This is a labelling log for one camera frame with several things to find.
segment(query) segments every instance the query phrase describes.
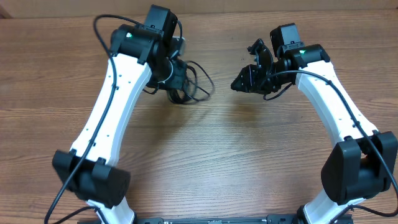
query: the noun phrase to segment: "black mounting bracket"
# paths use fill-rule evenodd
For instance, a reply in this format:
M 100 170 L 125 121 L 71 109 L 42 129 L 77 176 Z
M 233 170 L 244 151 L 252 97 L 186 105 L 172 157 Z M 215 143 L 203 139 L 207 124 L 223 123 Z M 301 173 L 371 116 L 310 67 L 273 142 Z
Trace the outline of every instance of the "black mounting bracket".
M 65 183 L 81 159 L 75 154 L 74 149 L 69 153 L 59 150 L 55 152 L 52 165 L 62 183 Z M 104 159 L 98 159 L 96 162 L 85 159 L 67 189 L 74 192 L 80 200 L 94 200 L 112 208 L 120 204 L 129 184 L 129 172 L 105 165 Z
M 398 141 L 392 132 L 370 136 L 389 170 L 394 171 Z M 321 171 L 322 186 L 338 205 L 356 198 L 372 198 L 389 189 L 391 181 L 365 138 L 345 137 L 336 144 Z
M 272 214 L 266 217 L 239 218 L 138 218 L 133 224 L 308 224 L 296 218 L 296 214 Z M 337 224 L 353 224 L 351 215 L 339 218 Z

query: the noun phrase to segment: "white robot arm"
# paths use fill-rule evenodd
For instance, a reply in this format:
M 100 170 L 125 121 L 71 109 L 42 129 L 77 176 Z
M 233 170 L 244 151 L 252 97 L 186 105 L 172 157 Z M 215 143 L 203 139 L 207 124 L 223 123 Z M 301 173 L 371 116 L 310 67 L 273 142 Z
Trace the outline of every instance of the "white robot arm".
M 272 100 L 296 84 L 314 106 L 333 146 L 321 172 L 324 189 L 299 208 L 292 222 L 286 223 L 337 222 L 347 209 L 354 207 L 386 217 L 397 215 L 398 209 L 385 214 L 357 205 L 388 190 L 391 183 L 398 195 L 392 176 L 397 138 L 391 132 L 380 133 L 364 117 L 339 82 L 325 50 L 320 45 L 304 46 L 295 24 L 279 26 L 270 37 L 279 60 L 274 62 L 271 51 L 258 39 L 248 47 L 257 64 L 244 67 L 231 88 L 259 93 L 265 100 Z M 286 83 L 290 84 L 279 94 L 266 98 Z
M 149 82 L 152 72 L 148 63 L 143 65 L 137 62 L 137 58 L 124 54 L 113 57 L 118 71 L 118 82 L 113 102 L 108 110 L 103 124 L 98 132 L 93 148 L 86 159 L 97 161 L 104 159 L 108 166 L 116 167 L 119 161 L 119 152 L 126 126 L 132 111 L 145 85 Z M 87 148 L 93 131 L 100 120 L 111 93 L 113 83 L 113 69 L 108 62 L 104 85 L 99 93 L 88 121 L 79 137 L 72 144 L 70 150 L 76 150 L 76 156 L 81 157 Z M 101 209 L 108 223 L 127 224 L 134 220 L 134 212 L 129 208 L 124 197 L 119 205 L 107 208 L 103 203 L 87 200 L 87 204 Z

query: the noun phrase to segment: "wooden table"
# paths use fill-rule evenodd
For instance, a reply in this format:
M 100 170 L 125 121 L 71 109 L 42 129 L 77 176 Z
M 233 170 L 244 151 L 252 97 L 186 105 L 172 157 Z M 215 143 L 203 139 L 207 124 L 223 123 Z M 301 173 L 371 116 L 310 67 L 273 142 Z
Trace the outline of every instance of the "wooden table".
M 129 205 L 140 217 L 259 217 L 295 213 L 322 188 L 332 146 L 306 97 L 277 100 L 229 87 L 253 63 L 246 47 L 295 22 L 322 44 L 358 108 L 381 131 L 398 133 L 398 11 L 308 11 L 179 15 L 185 60 L 215 82 L 210 101 L 171 104 L 142 94 L 118 167 L 131 173 Z M 42 223 L 61 182 L 55 150 L 68 151 L 88 119 L 106 72 L 92 17 L 0 20 L 0 223 Z M 106 40 L 120 21 L 100 22 Z M 393 190 L 365 205 L 390 212 Z M 84 206 L 66 192 L 52 218 Z M 79 218 L 91 218 L 87 212 Z M 396 223 L 365 212 L 356 223 Z

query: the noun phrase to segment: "black joint housing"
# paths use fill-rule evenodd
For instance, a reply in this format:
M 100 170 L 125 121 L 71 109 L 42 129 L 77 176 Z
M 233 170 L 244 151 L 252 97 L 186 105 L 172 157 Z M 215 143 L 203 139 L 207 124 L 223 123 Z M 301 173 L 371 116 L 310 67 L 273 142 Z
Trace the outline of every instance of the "black joint housing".
M 321 60 L 330 62 L 329 55 L 319 44 L 288 50 L 285 52 L 283 58 L 291 61 L 291 70 L 305 68 L 309 63 Z
M 270 32 L 272 48 L 274 55 L 281 58 L 283 54 L 292 49 L 304 47 L 304 43 L 300 39 L 299 32 L 294 23 L 279 26 Z
M 55 152 L 52 165 L 62 183 L 65 183 L 80 159 L 74 153 Z M 130 173 L 105 165 L 104 162 L 102 158 L 97 162 L 85 159 L 67 189 L 81 200 L 94 200 L 112 208 L 119 205 L 126 195 Z
M 392 132 L 375 134 L 371 141 L 393 172 L 398 141 Z M 338 205 L 357 198 L 372 198 L 391 185 L 387 172 L 365 138 L 346 138 L 336 144 L 321 171 L 327 196 Z
M 148 63 L 156 82 L 166 80 L 172 70 L 168 56 L 176 25 L 177 16 L 170 9 L 152 5 L 144 24 L 123 24 L 112 33 L 110 51 Z

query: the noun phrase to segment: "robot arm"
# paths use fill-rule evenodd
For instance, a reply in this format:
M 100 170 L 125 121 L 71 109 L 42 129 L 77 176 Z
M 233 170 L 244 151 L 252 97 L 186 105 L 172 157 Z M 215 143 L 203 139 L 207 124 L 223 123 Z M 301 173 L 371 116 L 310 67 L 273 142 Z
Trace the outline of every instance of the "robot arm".
M 173 37 L 177 24 L 180 37 Z M 188 97 L 186 91 L 190 84 L 187 69 L 196 77 L 195 69 L 177 58 L 184 48 L 181 23 L 170 9 L 152 5 L 144 24 L 121 25 L 112 34 L 109 51 L 113 61 L 108 62 L 103 87 L 83 131 L 69 153 L 57 151 L 53 157 L 53 166 L 64 186 L 94 208 L 103 223 L 128 224 L 136 218 L 125 198 L 130 174 L 115 167 L 124 131 L 141 91 L 145 86 L 155 88 L 154 92 L 166 90 L 173 103 L 196 99 L 192 93 Z M 182 90 L 185 96 L 181 98 L 177 90 Z
M 323 190 L 314 200 L 299 208 L 294 224 L 329 223 L 340 217 L 340 213 L 349 206 L 388 190 L 391 184 L 385 167 L 376 153 L 370 150 L 366 137 L 353 119 L 359 121 L 391 172 L 394 170 L 398 142 L 391 132 L 379 133 L 363 116 L 339 82 L 330 57 L 320 45 L 305 47 L 294 24 L 280 26 L 270 36 L 274 55 L 279 60 L 274 62 L 271 51 L 258 39 L 248 47 L 250 54 L 255 55 L 257 64 L 243 68 L 231 88 L 263 94 L 266 100 L 266 95 L 278 92 L 283 84 L 291 83 L 296 84 L 310 100 L 334 148 L 321 172 Z M 331 83 L 340 91 L 354 118 Z M 361 158 L 361 153 L 367 155 L 366 158 Z

